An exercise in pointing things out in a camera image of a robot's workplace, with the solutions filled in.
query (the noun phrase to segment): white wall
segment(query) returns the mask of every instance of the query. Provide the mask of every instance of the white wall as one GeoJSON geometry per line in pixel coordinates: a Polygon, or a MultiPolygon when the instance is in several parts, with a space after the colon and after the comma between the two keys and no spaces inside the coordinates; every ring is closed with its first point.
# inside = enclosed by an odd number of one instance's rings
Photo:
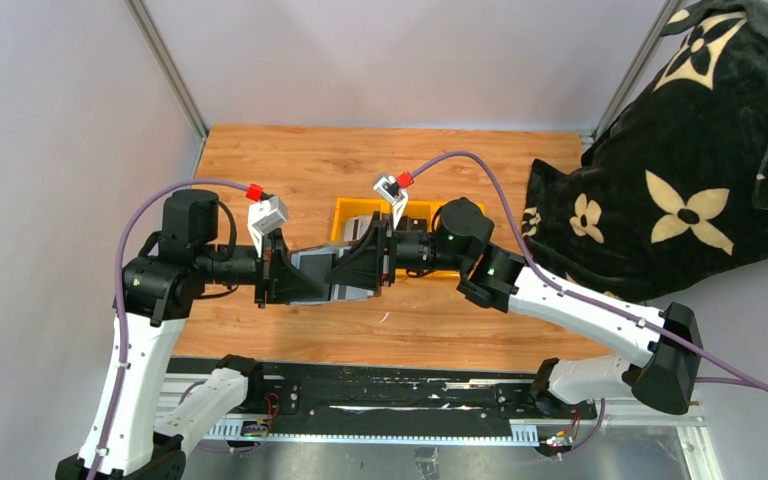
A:
{"type": "Polygon", "coordinates": [[[83,443],[119,233],[198,147],[124,2],[0,1],[0,479],[83,443]]]}
{"type": "Polygon", "coordinates": [[[663,2],[149,0],[208,123],[591,129],[663,2]]]}

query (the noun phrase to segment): purple cable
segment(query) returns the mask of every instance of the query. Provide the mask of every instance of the purple cable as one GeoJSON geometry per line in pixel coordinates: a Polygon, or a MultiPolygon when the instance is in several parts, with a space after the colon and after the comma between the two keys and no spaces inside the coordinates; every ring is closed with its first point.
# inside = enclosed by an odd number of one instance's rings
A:
{"type": "MultiPolygon", "coordinates": [[[[122,285],[122,266],[125,259],[125,245],[128,243],[128,237],[131,235],[131,230],[134,229],[137,220],[140,219],[142,214],[148,210],[154,202],[179,188],[191,185],[219,185],[236,188],[244,192],[248,190],[248,187],[245,185],[220,179],[184,180],[176,182],[149,197],[148,200],[140,205],[131,218],[128,219],[128,223],[125,224],[122,236],[119,237],[119,245],[116,247],[116,261],[113,272],[113,286],[116,296],[116,318],[119,322],[119,363],[121,366],[116,370],[116,379],[113,382],[110,403],[107,406],[107,413],[104,416],[104,423],[101,425],[101,433],[98,437],[98,445],[96,446],[97,451],[107,448],[107,441],[110,439],[110,429],[113,426],[113,418],[116,416],[116,409],[119,406],[119,398],[122,396],[122,385],[125,383],[125,372],[127,371],[126,365],[128,364],[128,322],[125,321],[125,289],[122,285]]],[[[101,466],[101,460],[102,456],[96,453],[86,480],[95,480],[95,476],[101,466]]]]}
{"type": "Polygon", "coordinates": [[[741,387],[758,388],[755,385],[746,383],[738,378],[720,378],[720,377],[697,377],[696,383],[718,383],[725,385],[738,385],[741,387]]]}
{"type": "Polygon", "coordinates": [[[181,398],[178,400],[178,405],[184,403],[184,399],[187,398],[187,395],[189,395],[190,392],[192,392],[193,389],[198,387],[199,385],[204,385],[204,382],[206,382],[206,380],[199,380],[198,382],[187,387],[187,389],[184,390],[184,393],[181,394],[181,398]]]}
{"type": "Polygon", "coordinates": [[[741,370],[738,370],[737,368],[729,365],[725,361],[717,358],[711,353],[706,352],[705,350],[699,348],[698,346],[694,345],[691,342],[688,342],[684,338],[674,334],[673,332],[670,332],[668,330],[665,330],[662,327],[659,327],[655,324],[649,323],[646,321],[646,319],[636,316],[635,314],[631,312],[627,312],[621,308],[615,307],[611,304],[602,302],[600,300],[597,300],[595,298],[588,297],[587,295],[584,295],[579,292],[575,292],[572,290],[564,290],[559,284],[552,281],[551,278],[549,278],[543,271],[539,268],[537,263],[534,261],[534,258],[531,256],[531,252],[528,251],[528,247],[525,245],[525,240],[523,239],[522,235],[519,234],[519,231],[517,230],[517,224],[516,220],[514,219],[513,212],[511,212],[511,206],[508,204],[508,200],[505,197],[505,193],[502,191],[502,186],[499,184],[499,180],[496,179],[496,175],[493,174],[493,172],[490,170],[490,167],[487,165],[487,163],[484,162],[484,160],[481,159],[478,155],[467,152],[463,150],[456,150],[453,152],[444,153],[438,157],[432,158],[428,162],[426,162],[421,167],[417,168],[416,170],[411,173],[411,177],[416,178],[424,171],[428,170],[432,166],[442,162],[443,160],[451,157],[467,157],[471,158],[475,161],[483,170],[484,173],[487,174],[487,176],[490,178],[490,181],[493,183],[493,188],[496,189],[496,193],[499,195],[499,200],[502,202],[502,208],[505,210],[505,216],[508,217],[508,224],[511,226],[511,230],[513,231],[514,238],[517,240],[517,244],[519,245],[520,250],[522,250],[522,255],[525,257],[525,261],[528,264],[528,267],[531,268],[531,270],[534,272],[537,277],[543,281],[546,285],[549,285],[553,289],[557,290],[558,292],[561,292],[564,295],[568,295],[572,298],[575,298],[576,300],[580,300],[584,303],[593,305],[595,307],[602,308],[604,310],[607,310],[611,313],[615,313],[627,320],[630,320],[634,323],[638,323],[641,320],[643,321],[643,325],[658,333],[661,336],[664,336],[682,347],[690,350],[691,352],[695,353],[696,355],[699,355],[702,358],[705,358],[709,362],[713,363],[714,365],[722,368],[726,372],[734,375],[735,377],[738,377],[740,381],[732,381],[732,379],[723,378],[720,379],[722,381],[713,382],[709,379],[707,383],[727,383],[731,385],[744,385],[747,387],[757,388],[759,390],[763,390],[768,393],[768,383],[764,383],[761,380],[758,380],[748,373],[742,372],[741,370]]]}

